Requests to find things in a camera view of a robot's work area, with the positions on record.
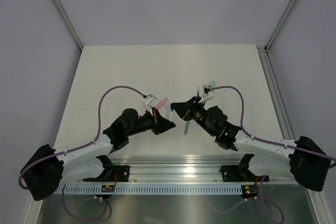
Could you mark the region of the light blue pen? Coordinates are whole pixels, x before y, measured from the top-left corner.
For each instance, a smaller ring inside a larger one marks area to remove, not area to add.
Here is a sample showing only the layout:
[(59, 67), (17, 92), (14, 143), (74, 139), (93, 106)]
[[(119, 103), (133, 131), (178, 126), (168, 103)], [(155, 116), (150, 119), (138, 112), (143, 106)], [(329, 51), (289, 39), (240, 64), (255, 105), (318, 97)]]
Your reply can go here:
[(185, 124), (185, 128), (184, 128), (184, 135), (188, 134), (189, 125), (190, 125), (190, 121), (187, 121), (186, 124)]

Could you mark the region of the green highlighter pen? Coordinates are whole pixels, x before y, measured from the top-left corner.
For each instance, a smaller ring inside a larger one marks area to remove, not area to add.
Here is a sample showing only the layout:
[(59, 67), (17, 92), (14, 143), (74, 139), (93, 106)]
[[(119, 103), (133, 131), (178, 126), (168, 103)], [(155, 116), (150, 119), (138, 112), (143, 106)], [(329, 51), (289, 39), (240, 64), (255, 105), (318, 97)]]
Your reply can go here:
[(216, 82), (215, 81), (211, 81), (209, 84), (212, 88), (216, 87)]

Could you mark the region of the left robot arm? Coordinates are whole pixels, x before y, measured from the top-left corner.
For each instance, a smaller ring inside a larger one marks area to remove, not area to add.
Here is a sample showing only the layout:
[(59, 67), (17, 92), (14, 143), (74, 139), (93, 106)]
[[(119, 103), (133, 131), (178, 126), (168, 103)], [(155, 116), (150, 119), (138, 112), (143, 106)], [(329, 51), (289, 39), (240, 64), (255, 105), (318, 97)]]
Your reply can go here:
[(59, 149), (48, 144), (39, 147), (20, 171), (22, 187), (35, 201), (40, 201), (68, 183), (107, 181), (113, 176), (113, 164), (107, 156), (125, 147), (130, 136), (146, 131), (160, 135), (175, 126), (157, 109), (146, 111), (142, 116), (135, 109), (125, 109), (93, 140)]

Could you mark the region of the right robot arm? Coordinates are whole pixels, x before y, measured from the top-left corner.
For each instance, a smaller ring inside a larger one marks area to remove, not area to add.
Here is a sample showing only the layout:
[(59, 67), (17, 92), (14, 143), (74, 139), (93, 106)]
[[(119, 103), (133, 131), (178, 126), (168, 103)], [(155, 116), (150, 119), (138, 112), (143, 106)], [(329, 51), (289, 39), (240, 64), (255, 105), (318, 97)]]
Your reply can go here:
[(298, 140), (263, 139), (229, 123), (219, 107), (205, 109), (199, 97), (171, 103), (171, 108), (183, 121), (195, 121), (214, 137), (219, 147), (244, 152), (243, 164), (238, 167), (242, 179), (283, 176), (295, 179), (309, 190), (323, 190), (331, 159), (312, 139), (305, 136)]

